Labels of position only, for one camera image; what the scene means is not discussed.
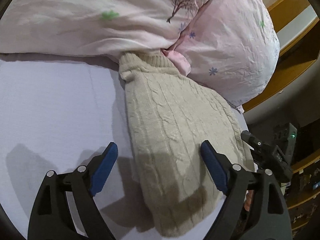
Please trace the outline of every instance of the cable knit pattern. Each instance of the cable knit pattern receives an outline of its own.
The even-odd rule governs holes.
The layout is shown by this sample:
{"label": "cable knit pattern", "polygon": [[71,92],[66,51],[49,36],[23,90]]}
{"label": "cable knit pattern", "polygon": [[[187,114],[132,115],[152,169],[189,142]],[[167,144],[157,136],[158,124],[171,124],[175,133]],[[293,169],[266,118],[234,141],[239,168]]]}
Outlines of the cable knit pattern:
{"label": "cable knit pattern", "polygon": [[166,57],[126,53],[119,65],[146,205],[162,236],[181,236],[222,196],[199,154],[201,143],[209,140],[231,163],[254,170],[249,147],[228,103]]}

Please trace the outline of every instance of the white bed sheet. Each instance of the white bed sheet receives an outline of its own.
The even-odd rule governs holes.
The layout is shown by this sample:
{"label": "white bed sheet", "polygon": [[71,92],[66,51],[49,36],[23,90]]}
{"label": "white bed sheet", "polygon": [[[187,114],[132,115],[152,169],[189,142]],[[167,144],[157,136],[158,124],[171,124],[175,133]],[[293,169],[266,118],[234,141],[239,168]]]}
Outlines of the white bed sheet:
{"label": "white bed sheet", "polygon": [[[101,215],[117,240],[165,239],[143,202],[127,130],[124,82],[116,70],[106,57],[0,55],[0,203],[25,238],[46,172],[73,171],[114,141],[118,160],[94,198]],[[235,113],[247,129],[243,116]],[[77,230],[84,234],[71,194],[68,200]],[[203,239],[222,204],[179,239]]]}

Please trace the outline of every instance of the mattress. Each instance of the mattress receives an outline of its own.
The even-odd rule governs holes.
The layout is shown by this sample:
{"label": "mattress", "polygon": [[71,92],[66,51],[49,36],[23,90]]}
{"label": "mattress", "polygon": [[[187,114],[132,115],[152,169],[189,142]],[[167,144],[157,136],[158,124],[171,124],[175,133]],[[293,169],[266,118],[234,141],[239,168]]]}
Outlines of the mattress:
{"label": "mattress", "polygon": [[[124,82],[117,69],[106,57],[0,55],[0,203],[25,238],[46,172],[65,173],[86,165],[113,141],[118,160],[94,197],[102,217],[116,239],[164,239],[143,202],[127,128]],[[243,116],[235,114],[247,129]],[[73,196],[67,197],[77,231],[85,235]],[[179,239],[203,239],[223,201]]]}

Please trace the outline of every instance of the blue flower print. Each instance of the blue flower print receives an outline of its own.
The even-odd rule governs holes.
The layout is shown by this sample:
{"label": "blue flower print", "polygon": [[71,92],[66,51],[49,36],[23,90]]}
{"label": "blue flower print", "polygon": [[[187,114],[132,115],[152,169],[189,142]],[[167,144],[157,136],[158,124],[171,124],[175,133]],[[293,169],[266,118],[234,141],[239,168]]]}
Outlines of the blue flower print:
{"label": "blue flower print", "polygon": [[180,28],[179,28],[179,32],[178,33],[182,32],[185,27],[186,27],[186,22],[180,23]]}
{"label": "blue flower print", "polygon": [[212,67],[211,69],[209,69],[209,74],[210,74],[210,76],[211,75],[216,75],[216,73],[218,73],[218,69],[217,68],[214,68],[214,67]]}
{"label": "blue flower print", "polygon": [[196,36],[196,34],[194,33],[194,32],[191,32],[190,34],[189,34],[189,38],[191,39],[191,38],[195,38],[195,36]]}

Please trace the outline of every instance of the bed sheet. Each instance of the bed sheet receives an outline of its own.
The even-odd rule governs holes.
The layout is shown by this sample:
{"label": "bed sheet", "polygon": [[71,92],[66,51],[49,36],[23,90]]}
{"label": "bed sheet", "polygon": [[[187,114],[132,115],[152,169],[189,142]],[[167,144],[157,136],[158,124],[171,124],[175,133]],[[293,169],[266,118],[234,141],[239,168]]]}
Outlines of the bed sheet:
{"label": "bed sheet", "polygon": [[[94,198],[101,215],[116,239],[165,239],[143,202],[117,68],[106,57],[0,55],[0,203],[25,238],[46,172],[73,171],[114,141],[118,160]],[[72,194],[67,197],[77,230],[85,235]],[[179,239],[203,239],[223,201]]]}

